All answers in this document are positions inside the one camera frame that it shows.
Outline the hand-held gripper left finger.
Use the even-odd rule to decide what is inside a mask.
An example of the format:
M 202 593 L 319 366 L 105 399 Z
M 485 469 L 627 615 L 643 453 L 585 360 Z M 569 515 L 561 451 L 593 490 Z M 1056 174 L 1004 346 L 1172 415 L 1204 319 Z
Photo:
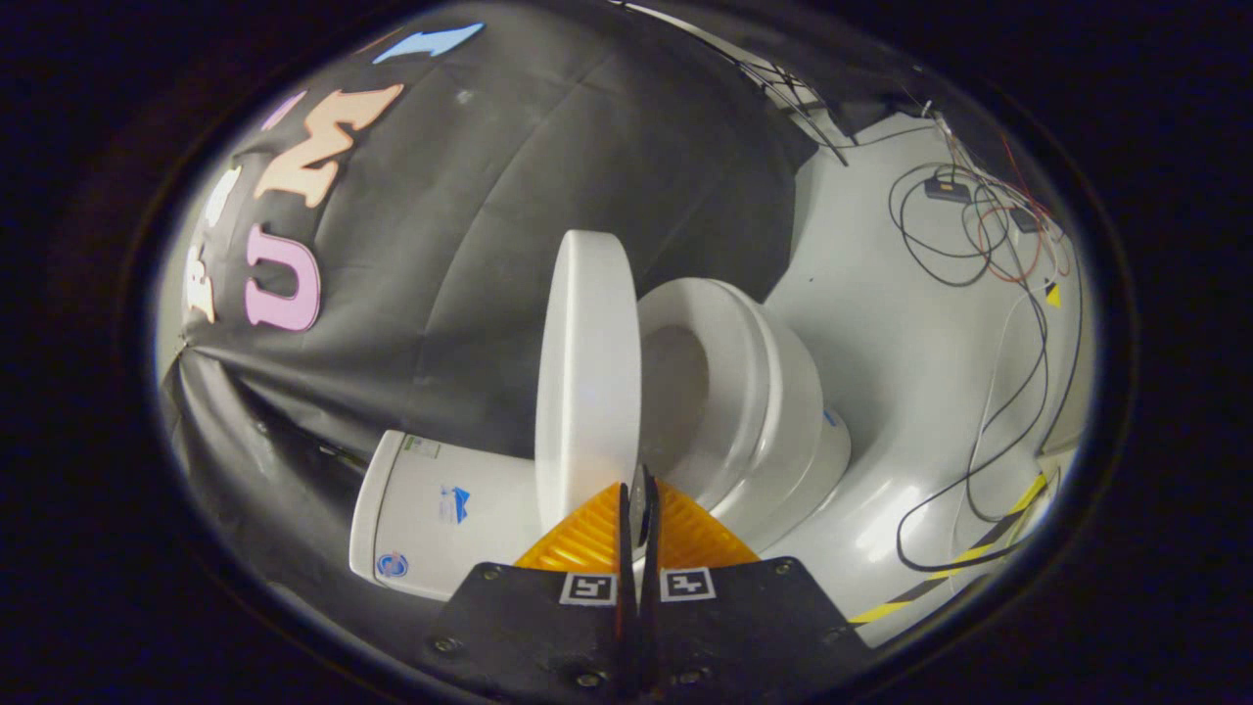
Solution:
M 605 572 L 475 565 L 426 634 L 426 670 L 497 702 L 626 702 L 638 692 L 629 490 L 569 516 L 608 521 Z

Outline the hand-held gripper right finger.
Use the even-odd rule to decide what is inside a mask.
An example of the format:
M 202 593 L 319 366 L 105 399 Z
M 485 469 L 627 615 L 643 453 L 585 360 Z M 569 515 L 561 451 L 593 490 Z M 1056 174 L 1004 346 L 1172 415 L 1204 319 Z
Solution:
M 644 699 L 817 699 L 870 664 L 871 647 L 799 558 L 664 561 L 695 526 L 648 472 L 642 503 Z

